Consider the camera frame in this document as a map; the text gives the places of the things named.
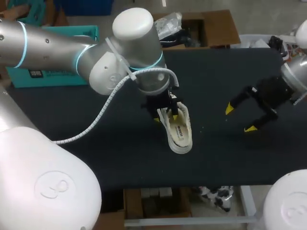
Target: black table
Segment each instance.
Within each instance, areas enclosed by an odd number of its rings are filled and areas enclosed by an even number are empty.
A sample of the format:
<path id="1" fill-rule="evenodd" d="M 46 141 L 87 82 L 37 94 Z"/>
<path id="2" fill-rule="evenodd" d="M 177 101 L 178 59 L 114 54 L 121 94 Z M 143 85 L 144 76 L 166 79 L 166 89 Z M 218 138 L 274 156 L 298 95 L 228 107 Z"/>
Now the black table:
<path id="1" fill-rule="evenodd" d="M 229 99 L 258 79 L 277 75 L 282 59 L 270 49 L 165 52 L 189 108 L 193 148 L 185 155 L 168 147 L 163 126 L 140 108 L 145 98 L 134 82 L 118 92 L 97 127 L 63 145 L 96 174 L 103 190 L 196 185 L 272 184 L 307 168 L 307 104 L 289 103 L 278 121 L 244 133 L 262 115 L 253 100 L 225 116 Z M 9 89 L 9 94 L 51 140 L 83 131 L 106 96 L 88 86 Z"/>

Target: plastic bag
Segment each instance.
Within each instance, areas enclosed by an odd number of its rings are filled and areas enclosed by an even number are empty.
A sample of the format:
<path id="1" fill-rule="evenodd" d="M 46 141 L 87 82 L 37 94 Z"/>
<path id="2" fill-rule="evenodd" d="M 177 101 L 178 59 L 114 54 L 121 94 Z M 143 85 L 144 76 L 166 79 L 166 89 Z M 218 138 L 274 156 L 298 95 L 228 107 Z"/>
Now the plastic bag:
<path id="1" fill-rule="evenodd" d="M 171 13 L 154 22 L 157 29 L 159 39 L 166 38 L 180 31 L 182 14 L 179 12 Z"/>
<path id="2" fill-rule="evenodd" d="M 209 203 L 210 206 L 216 207 L 225 212 L 231 208 L 232 196 L 234 193 L 233 186 L 221 186 L 216 188 L 197 187 L 192 191 L 198 194 L 202 201 Z"/>

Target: white sandal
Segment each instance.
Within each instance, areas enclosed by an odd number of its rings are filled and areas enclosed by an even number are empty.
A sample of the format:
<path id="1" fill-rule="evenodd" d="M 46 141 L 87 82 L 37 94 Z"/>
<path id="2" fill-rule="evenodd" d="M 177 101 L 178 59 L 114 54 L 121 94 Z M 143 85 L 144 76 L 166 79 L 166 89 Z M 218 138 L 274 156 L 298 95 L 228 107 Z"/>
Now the white sandal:
<path id="1" fill-rule="evenodd" d="M 178 154 L 185 154 L 192 148 L 192 129 L 188 108 L 181 102 L 177 103 L 178 116 L 173 117 L 171 110 L 158 109 L 160 121 L 167 133 L 168 144 L 171 150 Z"/>

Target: black and white fabric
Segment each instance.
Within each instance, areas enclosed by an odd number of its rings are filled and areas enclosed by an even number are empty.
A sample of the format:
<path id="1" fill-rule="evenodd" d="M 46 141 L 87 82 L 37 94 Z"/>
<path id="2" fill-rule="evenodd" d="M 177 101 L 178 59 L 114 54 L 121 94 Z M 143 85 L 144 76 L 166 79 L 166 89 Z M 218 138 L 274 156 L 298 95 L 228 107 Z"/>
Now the black and white fabric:
<path id="1" fill-rule="evenodd" d="M 229 212 L 231 208 L 231 197 L 234 193 L 233 186 L 220 187 L 196 187 L 193 192 L 197 193 L 202 201 L 210 203 L 225 212 Z"/>

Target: concrete floor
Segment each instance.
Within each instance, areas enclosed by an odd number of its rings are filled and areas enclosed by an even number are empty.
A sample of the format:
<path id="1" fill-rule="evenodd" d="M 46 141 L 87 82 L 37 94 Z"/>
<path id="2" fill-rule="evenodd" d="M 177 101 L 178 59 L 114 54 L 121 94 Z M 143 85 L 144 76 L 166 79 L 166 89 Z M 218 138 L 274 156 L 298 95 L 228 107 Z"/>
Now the concrete floor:
<path id="1" fill-rule="evenodd" d="M 162 0 L 135 0 L 135 3 L 132 0 L 114 0 L 113 12 L 110 16 L 69 17 L 69 22 L 71 25 L 96 24 L 99 26 L 100 35 L 103 38 L 111 34 L 111 26 L 115 16 L 131 7 L 143 7 L 152 13 L 229 9 L 239 34 L 286 34 L 307 19 L 307 3 L 299 0 L 166 0 L 166 7 L 162 6 Z M 251 189 L 256 207 L 259 208 L 270 186 L 252 186 Z M 229 214 L 221 214 L 203 204 L 194 204 L 192 214 L 195 217 L 239 216 L 243 214 L 243 211 L 239 198 L 235 196 Z M 164 229 L 245 230 L 246 225 L 180 226 Z"/>

